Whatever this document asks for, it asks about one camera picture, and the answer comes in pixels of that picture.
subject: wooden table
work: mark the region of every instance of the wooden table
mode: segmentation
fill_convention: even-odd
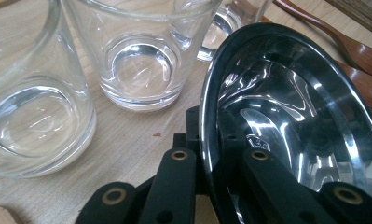
[[[345,35],[372,47],[371,32],[325,1],[294,2]],[[273,4],[266,17],[313,39],[334,59],[343,62],[326,34]],[[163,153],[172,146],[173,134],[185,132],[186,110],[200,104],[209,64],[196,62],[174,105],[150,114],[119,109],[104,96],[97,74],[70,26],[97,111],[96,134],[79,159],[55,174],[34,179],[0,177],[0,205],[13,210],[23,223],[74,223],[84,204],[102,185],[113,181],[142,184],[156,173]],[[196,223],[217,223],[206,196],[197,196]]]

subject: glass rim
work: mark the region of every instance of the glass rim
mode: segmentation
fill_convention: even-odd
[[[35,40],[26,50],[25,55],[15,59],[12,63],[7,64],[4,69],[0,70],[0,80],[6,77],[20,66],[24,66],[33,58],[39,51],[41,51],[49,40],[53,37],[58,27],[61,16],[61,0],[49,0],[47,17],[42,28],[37,31]]]
[[[151,21],[171,21],[178,20],[182,18],[194,18],[198,17],[201,14],[204,14],[210,11],[212,8],[218,7],[221,3],[221,0],[211,0],[209,2],[203,3],[201,7],[192,10],[180,11],[177,13],[141,13],[136,11],[131,11],[127,9],[121,9],[118,7],[112,7],[101,1],[97,0],[78,0],[83,4],[93,7],[95,9],[116,15],[116,16],[132,16],[139,19],[151,20]]]

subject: shiny stainless steel bowl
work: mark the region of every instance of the shiny stainless steel bowl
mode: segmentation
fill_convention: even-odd
[[[201,156],[214,208],[220,219],[233,220],[236,208],[228,203],[236,193],[219,167],[219,109],[232,114],[250,147],[271,151],[299,183],[319,191],[343,181],[372,196],[372,116],[344,72],[304,35],[277,24],[243,27],[209,68]]]

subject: clear drinking glass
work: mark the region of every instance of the clear drinking glass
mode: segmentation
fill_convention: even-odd
[[[104,93],[132,111],[179,95],[220,0],[69,0],[78,36]]]
[[[60,0],[0,1],[0,175],[63,168],[95,123]]]
[[[261,21],[272,0],[223,0],[203,40],[198,59],[209,62],[223,41],[242,26]]]

